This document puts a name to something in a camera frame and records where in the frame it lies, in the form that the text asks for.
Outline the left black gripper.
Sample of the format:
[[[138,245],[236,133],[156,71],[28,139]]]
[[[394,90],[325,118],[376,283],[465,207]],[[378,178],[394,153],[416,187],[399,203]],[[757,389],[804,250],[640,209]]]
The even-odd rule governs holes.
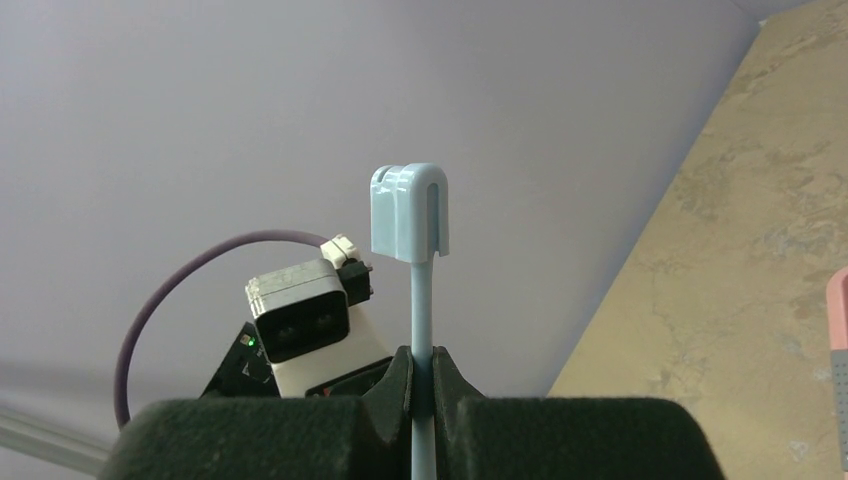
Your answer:
[[[385,375],[392,357],[352,370],[306,390],[304,396],[362,396]],[[204,391],[204,397],[278,397],[271,365],[256,335],[255,326],[245,322]]]

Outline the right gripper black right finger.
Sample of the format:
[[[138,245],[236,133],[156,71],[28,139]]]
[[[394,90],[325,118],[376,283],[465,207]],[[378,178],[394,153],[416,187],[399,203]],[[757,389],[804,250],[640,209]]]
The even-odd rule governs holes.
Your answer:
[[[433,352],[441,479],[722,479],[681,405],[643,397],[494,398]]]

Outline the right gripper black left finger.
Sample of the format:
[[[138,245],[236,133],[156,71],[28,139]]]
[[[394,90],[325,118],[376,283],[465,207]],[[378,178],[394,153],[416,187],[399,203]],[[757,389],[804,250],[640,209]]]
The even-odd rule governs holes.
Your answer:
[[[363,396],[155,403],[121,431],[102,479],[406,479],[412,355]]]

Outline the light blue toothbrush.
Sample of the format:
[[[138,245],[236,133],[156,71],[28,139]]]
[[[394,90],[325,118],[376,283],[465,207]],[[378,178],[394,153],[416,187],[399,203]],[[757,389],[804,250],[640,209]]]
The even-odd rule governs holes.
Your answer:
[[[411,477],[435,479],[434,256],[449,253],[448,183],[432,163],[378,168],[369,185],[371,250],[410,266]]]

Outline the pink plastic basket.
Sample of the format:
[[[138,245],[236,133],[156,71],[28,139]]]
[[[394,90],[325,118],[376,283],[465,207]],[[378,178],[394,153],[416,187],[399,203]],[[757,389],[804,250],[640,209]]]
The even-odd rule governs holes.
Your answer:
[[[826,286],[831,381],[839,433],[847,434],[847,267],[838,270]]]

